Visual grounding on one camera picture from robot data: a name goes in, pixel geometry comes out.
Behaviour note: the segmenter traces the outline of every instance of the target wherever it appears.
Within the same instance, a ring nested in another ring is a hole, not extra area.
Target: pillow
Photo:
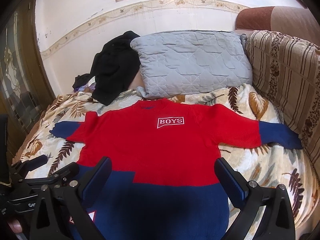
[[[246,35],[219,31],[173,31],[135,38],[145,98],[206,93],[252,83],[243,45]]]
[[[255,31],[246,51],[256,90],[283,111],[320,174],[320,47],[279,32]]]

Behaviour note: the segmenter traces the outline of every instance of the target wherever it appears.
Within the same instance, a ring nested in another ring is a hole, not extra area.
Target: decorative wall border
[[[48,58],[50,55],[57,52],[64,45],[68,44],[75,38],[111,21],[124,17],[129,17],[134,14],[143,14],[150,11],[172,8],[209,8],[239,13],[241,10],[246,9],[248,7],[223,0],[149,0],[138,2],[114,9],[112,11],[108,11],[81,24],[80,26],[71,30],[67,35],[63,36],[58,41],[56,41],[52,46],[49,47],[49,49],[41,52],[41,57],[42,59]]]

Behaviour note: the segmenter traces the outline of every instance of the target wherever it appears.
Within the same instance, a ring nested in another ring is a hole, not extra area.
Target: human hand
[[[8,222],[9,227],[13,231],[13,233],[18,234],[22,233],[22,226],[20,225],[19,221],[14,219]]]

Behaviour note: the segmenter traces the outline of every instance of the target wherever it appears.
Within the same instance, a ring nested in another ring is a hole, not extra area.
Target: red and blue sweater
[[[218,144],[302,148],[285,125],[251,120],[221,104],[167,99],[138,101],[102,116],[88,112],[84,122],[59,122],[51,133],[85,143],[79,175],[101,157],[111,158],[112,173],[87,209],[108,240],[219,240],[229,209],[213,169]]]

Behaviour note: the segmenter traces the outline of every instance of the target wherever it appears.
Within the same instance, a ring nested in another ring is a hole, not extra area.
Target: sweater collar
[[[171,101],[166,98],[158,100],[138,100],[132,106],[138,109],[162,109],[166,107],[170,102]]]

